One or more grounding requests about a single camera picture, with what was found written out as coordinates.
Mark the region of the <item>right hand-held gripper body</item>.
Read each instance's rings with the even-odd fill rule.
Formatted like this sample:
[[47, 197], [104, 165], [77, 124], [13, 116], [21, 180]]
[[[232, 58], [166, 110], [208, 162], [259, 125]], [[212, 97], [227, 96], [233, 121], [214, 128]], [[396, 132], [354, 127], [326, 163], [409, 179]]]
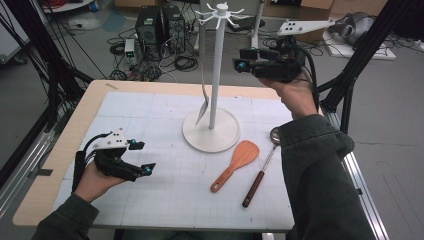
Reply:
[[277, 32], [277, 54], [260, 52], [263, 62], [253, 63], [252, 75], [257, 78], [275, 79], [281, 82], [290, 82], [305, 69], [305, 62], [309, 63], [312, 79], [316, 78], [315, 66], [311, 54], [297, 45], [295, 36], [325, 29], [335, 24], [334, 20], [302, 21], [288, 20], [281, 25]]

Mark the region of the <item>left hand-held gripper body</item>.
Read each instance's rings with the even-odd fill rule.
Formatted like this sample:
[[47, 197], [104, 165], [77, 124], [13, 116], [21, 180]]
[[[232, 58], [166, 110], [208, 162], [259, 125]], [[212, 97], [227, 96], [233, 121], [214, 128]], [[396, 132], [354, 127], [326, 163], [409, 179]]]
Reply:
[[98, 170], [107, 176], [114, 176], [125, 181], [135, 181], [141, 175], [141, 166], [126, 163], [122, 156], [129, 150], [129, 144], [122, 129], [108, 133], [103, 140], [93, 146], [94, 162]]

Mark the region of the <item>metal spatula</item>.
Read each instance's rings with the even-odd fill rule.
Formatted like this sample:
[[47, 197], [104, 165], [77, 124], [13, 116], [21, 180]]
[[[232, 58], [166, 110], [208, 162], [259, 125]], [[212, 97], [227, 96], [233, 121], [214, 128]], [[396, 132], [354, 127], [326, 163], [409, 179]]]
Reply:
[[200, 121], [202, 120], [203, 116], [205, 115], [208, 106], [209, 106], [209, 96], [207, 94], [206, 91], [206, 87], [205, 87], [205, 75], [204, 75], [204, 57], [205, 57], [205, 21], [204, 21], [204, 16], [200, 15], [199, 16], [199, 66], [200, 66], [200, 71], [201, 71], [201, 88], [202, 88], [202, 94], [203, 94], [203, 103], [200, 107], [199, 113], [198, 113], [198, 117], [197, 117], [197, 121], [196, 124], [200, 123]]

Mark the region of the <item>white utensil hook stand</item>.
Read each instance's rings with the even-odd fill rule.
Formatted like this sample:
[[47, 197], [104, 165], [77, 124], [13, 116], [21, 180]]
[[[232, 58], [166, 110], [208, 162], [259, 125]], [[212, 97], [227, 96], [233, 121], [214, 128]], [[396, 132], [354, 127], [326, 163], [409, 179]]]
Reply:
[[209, 12], [199, 12], [204, 16], [205, 24], [217, 20], [214, 46], [211, 96], [209, 106], [200, 123], [196, 124], [198, 112], [189, 113], [184, 119], [182, 132], [185, 140], [195, 149], [206, 153], [219, 153], [230, 149], [240, 138], [241, 129], [237, 118], [226, 109], [218, 107], [219, 85], [223, 57], [224, 35], [230, 18], [236, 17], [239, 11], [230, 11], [227, 2], [218, 3]]

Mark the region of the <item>wooden rice paddle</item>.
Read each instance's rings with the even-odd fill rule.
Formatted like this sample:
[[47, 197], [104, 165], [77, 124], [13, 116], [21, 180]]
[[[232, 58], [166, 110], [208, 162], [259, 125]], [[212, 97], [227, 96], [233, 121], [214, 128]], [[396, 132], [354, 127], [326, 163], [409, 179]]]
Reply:
[[259, 147], [255, 143], [249, 140], [241, 141], [233, 152], [230, 165], [212, 183], [210, 191], [218, 192], [237, 169], [254, 161], [259, 153]]

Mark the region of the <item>metal ladle with wooden handle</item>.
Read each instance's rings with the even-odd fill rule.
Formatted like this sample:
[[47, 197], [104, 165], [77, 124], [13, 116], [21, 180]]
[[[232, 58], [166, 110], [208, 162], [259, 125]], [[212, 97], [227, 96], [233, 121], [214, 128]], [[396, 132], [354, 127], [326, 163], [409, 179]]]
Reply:
[[252, 202], [252, 199], [253, 199], [253, 197], [254, 197], [254, 195], [255, 195], [255, 193], [256, 193], [256, 191], [257, 191], [257, 189], [258, 189], [258, 187], [259, 187], [260, 183], [262, 182], [262, 179], [263, 179], [263, 177], [265, 175], [265, 170], [266, 170], [269, 162], [271, 161], [276, 148], [280, 146], [280, 136], [279, 136], [279, 132], [278, 132], [278, 128], [277, 127], [274, 127], [270, 131], [269, 138], [270, 138], [270, 141], [273, 144], [272, 150], [269, 153], [269, 155], [268, 155], [268, 157], [267, 157], [267, 159], [266, 159], [266, 161], [265, 161], [262, 169], [257, 174], [257, 176], [256, 176], [253, 184], [251, 185], [251, 187], [250, 187], [247, 195], [245, 196], [245, 198], [244, 198], [244, 200], [242, 202], [242, 206], [244, 208], [247, 208], [250, 205], [250, 203]]

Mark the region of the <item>person's left hand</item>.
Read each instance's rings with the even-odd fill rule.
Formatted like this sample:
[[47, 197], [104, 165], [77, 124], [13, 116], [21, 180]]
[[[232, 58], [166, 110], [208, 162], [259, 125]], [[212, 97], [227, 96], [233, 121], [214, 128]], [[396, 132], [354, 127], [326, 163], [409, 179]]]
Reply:
[[123, 182], [124, 179], [104, 175], [97, 169], [96, 164], [91, 162], [85, 168], [74, 194], [91, 203], [104, 195], [110, 188]]

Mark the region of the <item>person's right hand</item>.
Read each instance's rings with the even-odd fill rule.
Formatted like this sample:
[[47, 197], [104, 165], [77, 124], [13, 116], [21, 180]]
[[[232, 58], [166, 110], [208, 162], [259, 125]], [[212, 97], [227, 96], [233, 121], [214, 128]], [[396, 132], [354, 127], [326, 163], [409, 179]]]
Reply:
[[265, 78], [259, 78], [259, 81], [277, 93], [294, 120], [318, 114], [310, 82], [304, 74], [298, 75], [290, 83]]

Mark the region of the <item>black floor box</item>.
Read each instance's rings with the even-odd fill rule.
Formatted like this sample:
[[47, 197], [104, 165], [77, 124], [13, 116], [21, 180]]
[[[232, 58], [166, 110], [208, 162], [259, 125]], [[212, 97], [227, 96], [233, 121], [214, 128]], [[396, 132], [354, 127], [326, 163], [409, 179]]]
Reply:
[[254, 30], [256, 26], [256, 18], [248, 17], [244, 19], [231, 19], [232, 23], [227, 23], [227, 26], [234, 32]]

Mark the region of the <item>cardboard box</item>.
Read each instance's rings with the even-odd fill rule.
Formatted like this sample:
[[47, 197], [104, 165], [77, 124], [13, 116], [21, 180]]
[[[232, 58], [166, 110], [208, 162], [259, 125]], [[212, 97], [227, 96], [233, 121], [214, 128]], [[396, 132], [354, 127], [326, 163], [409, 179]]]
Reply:
[[[328, 20], [334, 0], [301, 0], [298, 19], [303, 21]], [[320, 41], [324, 29], [297, 35], [299, 41], [310, 43]]]

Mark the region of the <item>black computer tower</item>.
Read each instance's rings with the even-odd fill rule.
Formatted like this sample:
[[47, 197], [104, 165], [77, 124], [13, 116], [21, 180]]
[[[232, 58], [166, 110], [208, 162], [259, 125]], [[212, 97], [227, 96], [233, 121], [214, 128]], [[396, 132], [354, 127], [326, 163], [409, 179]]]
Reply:
[[185, 19], [177, 6], [163, 7], [163, 24], [166, 44], [170, 52], [183, 53], [185, 51]]
[[142, 6], [135, 24], [140, 41], [146, 45], [156, 45], [160, 40], [160, 12], [158, 6]]

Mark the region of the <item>grey rounded device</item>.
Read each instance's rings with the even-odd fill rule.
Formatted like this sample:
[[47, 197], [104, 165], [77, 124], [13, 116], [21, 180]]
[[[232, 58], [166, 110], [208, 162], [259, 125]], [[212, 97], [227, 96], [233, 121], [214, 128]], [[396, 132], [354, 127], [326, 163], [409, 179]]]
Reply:
[[329, 33], [337, 34], [349, 45], [357, 45], [370, 30], [375, 19], [364, 12], [347, 13], [328, 28]]

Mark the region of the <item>white floor board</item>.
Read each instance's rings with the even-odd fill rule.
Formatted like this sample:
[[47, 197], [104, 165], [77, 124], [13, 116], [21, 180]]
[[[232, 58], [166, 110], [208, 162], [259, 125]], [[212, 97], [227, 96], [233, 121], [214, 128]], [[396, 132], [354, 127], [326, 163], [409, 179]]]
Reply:
[[384, 43], [376, 48], [365, 47], [365, 49], [361, 49], [358, 47], [355, 49], [353, 45], [350, 45], [337, 33], [330, 33], [328, 30], [323, 32], [322, 39], [324, 46], [332, 57], [351, 58], [359, 53], [364, 56], [370, 56], [372, 60], [394, 61], [396, 59], [396, 55]]

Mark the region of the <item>small white power supply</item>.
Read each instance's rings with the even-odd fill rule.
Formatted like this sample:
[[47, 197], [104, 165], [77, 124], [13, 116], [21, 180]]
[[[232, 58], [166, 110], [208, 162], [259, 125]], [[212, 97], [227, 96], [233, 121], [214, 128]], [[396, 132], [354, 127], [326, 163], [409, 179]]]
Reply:
[[125, 53], [125, 56], [126, 56], [127, 63], [130, 66], [134, 66], [136, 64], [136, 52], [135, 52], [135, 40], [134, 39], [126, 39], [125, 40], [124, 53]]

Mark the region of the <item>black table bracket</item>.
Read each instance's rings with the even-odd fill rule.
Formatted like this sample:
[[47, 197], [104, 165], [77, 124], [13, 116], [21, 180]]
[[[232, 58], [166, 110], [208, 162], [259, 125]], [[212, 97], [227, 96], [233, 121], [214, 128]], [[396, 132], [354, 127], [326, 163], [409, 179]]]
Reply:
[[37, 176], [50, 176], [52, 174], [52, 169], [36, 169], [31, 171], [29, 174], [30, 178], [36, 178]]

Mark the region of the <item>black metal frame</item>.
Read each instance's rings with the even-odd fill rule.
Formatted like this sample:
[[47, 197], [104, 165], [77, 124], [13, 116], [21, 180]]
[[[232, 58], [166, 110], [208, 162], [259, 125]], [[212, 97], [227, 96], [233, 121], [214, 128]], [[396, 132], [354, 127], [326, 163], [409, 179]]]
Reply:
[[[376, 48], [382, 44], [412, 1], [388, 0], [358, 47], [361, 49], [365, 49], [365, 47]], [[343, 102], [342, 116], [337, 127], [345, 134], [348, 133], [349, 129], [354, 85], [370, 60], [370, 56], [357, 53], [350, 58], [337, 77], [318, 87], [319, 93], [329, 91], [327, 96], [320, 101], [320, 105], [330, 118], [336, 116], [337, 106], [340, 102]]]

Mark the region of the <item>aluminium rail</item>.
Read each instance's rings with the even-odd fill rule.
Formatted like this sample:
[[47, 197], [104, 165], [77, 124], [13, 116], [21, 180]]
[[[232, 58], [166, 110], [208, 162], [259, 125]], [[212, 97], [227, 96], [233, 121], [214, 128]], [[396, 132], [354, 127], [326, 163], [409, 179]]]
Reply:
[[3, 218], [26, 182], [34, 175], [54, 145], [54, 133], [40, 133], [18, 158], [18, 164], [0, 188], [0, 219]]
[[347, 154], [342, 164], [359, 195], [363, 211], [375, 238], [377, 240], [390, 240], [354, 153]]

